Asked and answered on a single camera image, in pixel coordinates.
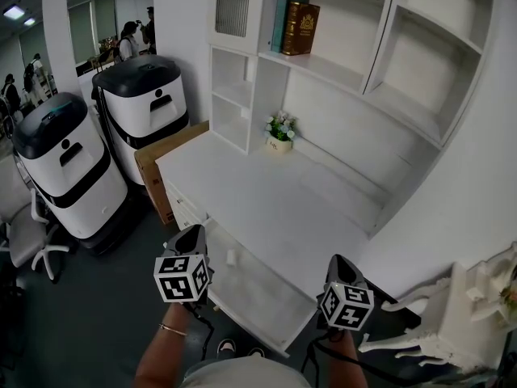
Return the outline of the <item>white carved vanity table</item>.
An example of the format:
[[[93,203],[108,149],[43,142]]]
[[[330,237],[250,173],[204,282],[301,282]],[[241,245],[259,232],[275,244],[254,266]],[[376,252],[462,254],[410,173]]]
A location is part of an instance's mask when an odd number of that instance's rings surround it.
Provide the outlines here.
[[[462,373],[496,369],[507,334],[517,329],[517,242],[471,268],[455,262],[450,276],[381,308],[395,312],[420,300],[418,326],[388,339],[365,335],[359,351],[393,350],[397,358],[416,356],[421,365],[450,364]]]

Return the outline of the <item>grey shorts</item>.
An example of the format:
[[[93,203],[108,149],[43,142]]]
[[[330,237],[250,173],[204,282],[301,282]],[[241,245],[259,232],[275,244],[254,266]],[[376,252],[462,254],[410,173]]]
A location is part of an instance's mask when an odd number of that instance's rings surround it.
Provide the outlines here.
[[[295,369],[262,357],[246,356],[203,365],[179,388],[312,388]]]

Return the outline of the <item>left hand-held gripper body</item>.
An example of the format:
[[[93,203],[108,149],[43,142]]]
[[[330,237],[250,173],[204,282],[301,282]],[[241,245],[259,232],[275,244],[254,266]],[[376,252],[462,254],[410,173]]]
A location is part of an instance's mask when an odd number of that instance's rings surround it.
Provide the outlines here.
[[[206,255],[162,256],[155,259],[153,277],[162,300],[197,302],[211,282]]]

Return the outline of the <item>white office chair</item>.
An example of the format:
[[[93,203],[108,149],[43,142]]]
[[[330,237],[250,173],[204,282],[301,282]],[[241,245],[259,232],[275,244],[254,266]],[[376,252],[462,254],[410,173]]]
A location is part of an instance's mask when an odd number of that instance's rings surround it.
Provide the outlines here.
[[[44,203],[24,182],[12,154],[0,159],[1,226],[6,227],[6,237],[0,251],[9,252],[13,265],[20,268],[29,262],[33,271],[44,266],[56,284],[60,275],[53,271],[50,255],[68,253],[70,247],[53,243],[58,224],[46,217]]]

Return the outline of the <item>white desk with hutch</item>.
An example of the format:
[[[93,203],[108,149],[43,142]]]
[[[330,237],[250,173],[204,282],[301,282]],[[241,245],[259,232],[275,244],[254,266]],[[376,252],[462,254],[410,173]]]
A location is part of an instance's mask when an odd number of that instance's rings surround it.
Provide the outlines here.
[[[334,253],[391,294],[434,276],[408,276],[386,235],[473,96],[494,1],[309,0],[311,53],[286,56],[263,0],[255,55],[209,45],[210,129],[160,160],[167,191],[309,295]],[[285,154],[266,145],[278,111],[296,118]]]

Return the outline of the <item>teal hardcover book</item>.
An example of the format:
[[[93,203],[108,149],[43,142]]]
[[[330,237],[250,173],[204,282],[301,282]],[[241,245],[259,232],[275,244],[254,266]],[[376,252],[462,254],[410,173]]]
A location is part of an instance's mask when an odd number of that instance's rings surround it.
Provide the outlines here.
[[[309,3],[309,0],[277,0],[274,29],[271,38],[271,51],[275,53],[280,53],[282,51],[284,27],[288,17],[290,2]]]

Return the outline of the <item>person's left shoe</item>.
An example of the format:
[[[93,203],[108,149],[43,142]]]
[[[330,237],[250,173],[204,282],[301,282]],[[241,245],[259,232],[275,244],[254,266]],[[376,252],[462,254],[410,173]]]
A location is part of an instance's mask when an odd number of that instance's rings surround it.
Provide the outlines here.
[[[216,350],[216,358],[218,360],[228,360],[236,355],[236,344],[232,339],[223,339]]]

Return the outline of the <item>wide white desk drawer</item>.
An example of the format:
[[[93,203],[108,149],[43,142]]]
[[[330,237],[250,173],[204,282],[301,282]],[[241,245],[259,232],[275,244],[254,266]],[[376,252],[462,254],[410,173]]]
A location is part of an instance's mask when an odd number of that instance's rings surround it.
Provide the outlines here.
[[[237,325],[277,354],[288,349],[316,312],[316,302],[285,281],[209,218],[206,229],[210,300]],[[228,249],[238,252],[237,265],[226,263]]]

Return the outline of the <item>white and black service robot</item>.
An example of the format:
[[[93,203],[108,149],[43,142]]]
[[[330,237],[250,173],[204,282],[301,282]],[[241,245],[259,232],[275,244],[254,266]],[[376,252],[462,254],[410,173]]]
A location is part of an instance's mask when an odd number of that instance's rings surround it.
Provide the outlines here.
[[[83,98],[54,95],[15,127],[12,141],[36,191],[68,233],[95,255],[112,251],[130,227],[132,199]]]
[[[142,187],[135,153],[190,125],[181,70],[147,54],[97,73],[92,85],[108,148],[126,180]]]

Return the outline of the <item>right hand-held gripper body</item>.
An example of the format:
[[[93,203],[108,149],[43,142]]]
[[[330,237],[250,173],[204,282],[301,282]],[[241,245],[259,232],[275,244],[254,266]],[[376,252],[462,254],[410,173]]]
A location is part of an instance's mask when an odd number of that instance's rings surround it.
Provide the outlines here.
[[[359,331],[375,307],[370,289],[330,282],[319,302],[330,327]]]

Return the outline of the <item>brown cardboard box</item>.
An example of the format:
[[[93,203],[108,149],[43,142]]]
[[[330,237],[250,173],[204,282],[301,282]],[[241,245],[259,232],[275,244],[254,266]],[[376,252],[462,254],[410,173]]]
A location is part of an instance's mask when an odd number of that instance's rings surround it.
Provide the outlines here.
[[[206,120],[194,126],[186,127],[178,133],[149,144],[134,153],[137,169],[143,179],[146,191],[162,224],[165,226],[174,220],[174,215],[156,161],[208,130],[209,121]]]

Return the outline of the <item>small potted flower plant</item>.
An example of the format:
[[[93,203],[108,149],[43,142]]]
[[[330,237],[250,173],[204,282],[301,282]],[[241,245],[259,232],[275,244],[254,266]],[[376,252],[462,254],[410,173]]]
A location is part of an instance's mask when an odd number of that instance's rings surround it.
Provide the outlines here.
[[[285,154],[292,149],[296,136],[296,118],[278,111],[267,118],[264,132],[267,147],[278,154]]]

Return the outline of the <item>person's right forearm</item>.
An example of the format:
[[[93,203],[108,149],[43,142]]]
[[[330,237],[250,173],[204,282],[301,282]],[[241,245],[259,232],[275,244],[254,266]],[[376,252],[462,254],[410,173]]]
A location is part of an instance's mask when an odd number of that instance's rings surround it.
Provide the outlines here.
[[[354,340],[349,331],[344,331],[341,338],[336,336],[331,340],[328,348],[342,356],[357,360]],[[368,386],[362,369],[354,363],[331,357],[328,371],[329,388],[364,388]]]

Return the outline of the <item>person's left forearm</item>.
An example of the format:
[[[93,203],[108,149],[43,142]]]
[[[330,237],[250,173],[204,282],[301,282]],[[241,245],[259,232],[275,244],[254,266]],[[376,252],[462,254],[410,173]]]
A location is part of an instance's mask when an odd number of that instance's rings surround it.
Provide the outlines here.
[[[190,317],[183,305],[170,305],[140,360],[134,388],[174,388],[180,374]]]

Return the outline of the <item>white ribbed glass cabinet door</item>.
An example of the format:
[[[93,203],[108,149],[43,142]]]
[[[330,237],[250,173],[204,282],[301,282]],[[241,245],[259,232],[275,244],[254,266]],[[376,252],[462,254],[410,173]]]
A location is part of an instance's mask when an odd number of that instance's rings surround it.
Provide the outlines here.
[[[263,0],[208,0],[208,43],[255,55],[262,8]]]

